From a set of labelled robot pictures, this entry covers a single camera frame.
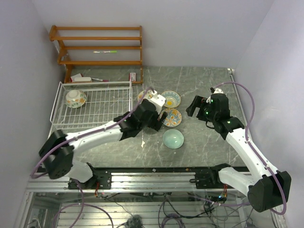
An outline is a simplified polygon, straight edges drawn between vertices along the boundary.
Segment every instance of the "gray marble surface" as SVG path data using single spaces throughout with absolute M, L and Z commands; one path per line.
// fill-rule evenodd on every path
M 130 67 L 90 67 L 74 69 L 72 75 L 82 73 L 110 81 L 125 81 L 129 72 L 134 71 L 139 75 L 139 70 Z M 244 166 L 235 150 L 218 133 L 207 128 L 205 122 L 195 117 L 198 110 L 193 117 L 188 117 L 186 113 L 195 95 L 208 97 L 211 86 L 231 80 L 226 68 L 145 67 L 143 76 L 143 85 L 133 85 L 133 105 L 137 102 L 137 95 L 149 86 L 160 94 L 166 90 L 176 91 L 181 96 L 177 109 L 182 115 L 182 122 L 175 129 L 184 135 L 184 144 L 176 150 L 167 148 L 162 142 L 162 135 L 170 128 L 164 125 L 159 132 L 144 129 L 135 138 L 104 144 L 77 154 L 80 161 L 90 162 L 95 167 L 193 167 L 221 163 Z M 229 98 L 231 115 L 243 121 L 234 87 L 224 85 L 221 89 Z

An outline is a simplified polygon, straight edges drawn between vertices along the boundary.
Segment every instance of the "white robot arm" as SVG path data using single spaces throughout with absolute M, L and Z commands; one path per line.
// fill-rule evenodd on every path
M 188 116 L 193 116 L 195 108 L 199 108 L 197 118 L 212 122 L 214 127 L 207 126 L 218 132 L 239 154 L 240 158 L 248 167 L 251 175 L 246 176 L 228 164 L 215 166 L 213 181 L 227 184 L 244 195 L 252 207 L 259 212 L 281 205 L 283 200 L 274 177 L 268 170 L 275 172 L 286 201 L 288 200 L 291 177 L 284 171 L 280 172 L 277 167 L 268 161 L 257 146 L 249 138 L 246 140 L 245 127 L 236 117 L 230 116 L 229 101 L 220 89 L 211 88 L 213 93 L 209 98 L 195 96 L 192 104 L 186 109 Z
M 281 205 L 282 197 L 274 178 L 246 141 L 244 125 L 236 117 L 230 116 L 228 98 L 220 89 L 212 89 L 211 91 L 213 94 L 208 99 L 195 96 L 191 106 L 186 109 L 187 114 L 193 116 L 195 109 L 198 107 L 197 118 L 205 121 L 206 125 L 208 122 L 213 123 L 214 127 L 209 128 L 214 129 L 232 145 L 251 173 L 251 176 L 246 176 L 228 164 L 221 164 L 213 167 L 213 183 L 227 184 L 247 195 L 250 204 L 259 212 Z M 58 130 L 52 133 L 40 150 L 40 157 L 45 156 L 48 151 L 64 141 L 69 143 L 57 149 L 43 162 L 49 177 L 57 179 L 66 175 L 79 180 L 83 184 L 82 187 L 92 188 L 97 182 L 101 181 L 100 179 L 105 179 L 106 174 L 103 177 L 100 177 L 100 173 L 96 175 L 94 168 L 89 163 L 77 161 L 73 158 L 73 154 L 87 151 L 104 143 L 118 142 L 129 137 L 135 137 L 144 127 L 150 127 L 158 131 L 166 118 L 166 113 L 160 116 L 164 103 L 165 98 L 155 91 L 151 99 L 144 99 L 124 121 L 122 119 L 128 113 L 103 126 L 90 130 L 68 134 Z M 256 152 L 266 161 L 267 167 L 276 172 L 275 176 L 280 181 L 285 198 L 288 200 L 291 184 L 290 175 L 286 171 L 279 172 L 250 138 L 249 141 Z
M 48 176 L 51 179 L 68 176 L 83 183 L 84 188 L 96 185 L 99 177 L 95 174 L 94 168 L 89 163 L 77 161 L 74 154 L 104 143 L 135 137 L 144 127 L 159 131 L 167 116 L 166 113 L 160 116 L 164 104 L 165 98 L 154 91 L 152 98 L 143 99 L 136 110 L 124 121 L 122 119 L 129 115 L 129 112 L 102 126 L 82 132 L 68 134 L 64 134 L 61 130 L 53 132 L 39 152 L 41 158 L 58 144 L 64 141 L 68 143 L 55 150 L 43 162 Z

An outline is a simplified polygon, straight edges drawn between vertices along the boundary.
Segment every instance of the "white wire rack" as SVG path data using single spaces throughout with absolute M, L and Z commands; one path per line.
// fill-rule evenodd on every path
M 79 108 L 66 106 L 66 95 L 79 89 L 86 94 L 86 103 Z M 77 129 L 101 126 L 132 109 L 131 82 L 59 83 L 50 121 L 51 131 L 64 129 L 66 133 Z

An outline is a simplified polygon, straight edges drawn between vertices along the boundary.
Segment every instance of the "yellow patterned plate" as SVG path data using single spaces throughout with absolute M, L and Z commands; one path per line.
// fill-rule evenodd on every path
M 138 96 L 137 96 L 137 101 L 139 101 L 139 100 L 141 99 L 141 97 L 143 96 L 143 93 L 144 93 L 144 91 L 141 91 L 141 92 L 138 94 Z M 149 91 L 147 92 L 147 94 L 146 94 L 146 96 L 145 96 L 144 99 L 150 99 L 150 98 L 152 98 L 153 96 L 152 96 L 151 93 L 152 93 L 152 91 L 149 90 Z
M 174 91 L 165 91 L 161 95 L 166 98 L 165 107 L 167 108 L 176 108 L 181 103 L 181 97 Z
M 177 109 L 166 108 L 161 112 L 161 116 L 163 112 L 168 114 L 167 118 L 163 122 L 167 127 L 176 127 L 181 123 L 181 113 Z

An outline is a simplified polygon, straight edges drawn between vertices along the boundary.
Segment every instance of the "wooden shelf rack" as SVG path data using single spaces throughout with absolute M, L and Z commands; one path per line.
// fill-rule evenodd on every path
M 59 30 L 137 30 L 139 31 L 139 36 L 137 37 L 76 37 L 76 36 L 60 36 Z M 82 66 L 140 66 L 141 77 L 140 81 L 133 83 L 142 84 L 143 83 L 143 38 L 142 38 L 142 27 L 57 27 L 52 26 L 49 32 L 49 39 L 51 41 L 58 41 L 59 44 L 59 55 L 57 58 L 58 64 L 66 65 L 66 76 L 65 83 L 71 83 L 71 73 L 73 66 L 82 65 Z M 138 40 L 138 46 L 66 46 L 64 40 Z M 140 60 L 130 61 L 79 61 L 72 60 L 68 54 L 68 50 L 139 50 L 140 51 Z

